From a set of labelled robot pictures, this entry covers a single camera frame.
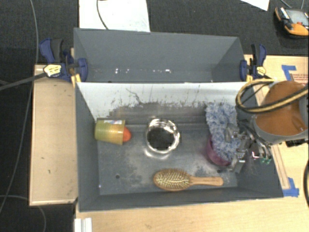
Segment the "wooden table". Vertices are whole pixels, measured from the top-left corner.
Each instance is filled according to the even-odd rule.
[[[282,64],[308,74],[305,57],[268,56],[264,67],[270,77],[285,80]],[[41,72],[42,66],[36,66],[35,73]],[[30,205],[72,203],[78,196],[72,85],[43,78],[35,81],[33,93]],[[302,180],[308,145],[287,148],[282,144],[274,150],[283,160],[284,167],[281,161],[276,163],[281,168],[281,183],[287,185],[286,172],[300,189],[298,198],[88,213],[77,210],[76,217],[91,217],[94,232],[307,231],[309,209]]]

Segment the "purple cup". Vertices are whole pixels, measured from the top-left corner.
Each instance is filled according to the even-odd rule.
[[[231,164],[230,161],[226,161],[218,156],[218,154],[213,150],[212,148],[212,141],[211,141],[211,135],[209,136],[207,146],[206,146],[206,154],[209,157],[209,159],[218,166],[228,166]]]

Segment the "wooden brush handle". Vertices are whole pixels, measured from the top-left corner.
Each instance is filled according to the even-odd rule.
[[[190,177],[190,185],[209,185],[209,186],[222,186],[223,179],[221,177]]]

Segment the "yellow cable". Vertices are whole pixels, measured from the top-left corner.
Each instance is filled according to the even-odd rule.
[[[264,83],[272,83],[274,82],[275,80],[272,80],[272,79],[263,79],[263,80],[254,80],[254,81],[251,81],[251,82],[248,82],[246,83],[238,92],[236,98],[237,98],[237,103],[240,107],[242,108],[246,108],[242,102],[241,102],[241,95],[242,95],[242,92],[244,91],[244,89],[246,87],[248,87],[249,85],[252,85],[254,83],[261,83],[261,84],[264,84]],[[272,109],[276,109],[280,106],[283,106],[283,105],[286,105],[288,103],[291,103],[303,96],[305,96],[306,94],[308,94],[308,89],[302,91],[301,93],[297,94],[297,95],[294,95],[293,97],[290,97],[289,99],[285,100],[285,101],[281,101],[277,104],[274,104],[274,105],[271,105],[271,106],[268,106],[268,107],[264,107],[264,108],[254,108],[254,109],[250,109],[250,108],[246,108],[248,110],[248,112],[252,112],[252,113],[258,113],[258,112],[267,112],[269,110],[272,110]]]

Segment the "brush bristles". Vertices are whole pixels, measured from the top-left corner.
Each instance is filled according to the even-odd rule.
[[[190,186],[190,175],[183,170],[164,169],[155,174],[154,183],[165,190],[183,190]]]

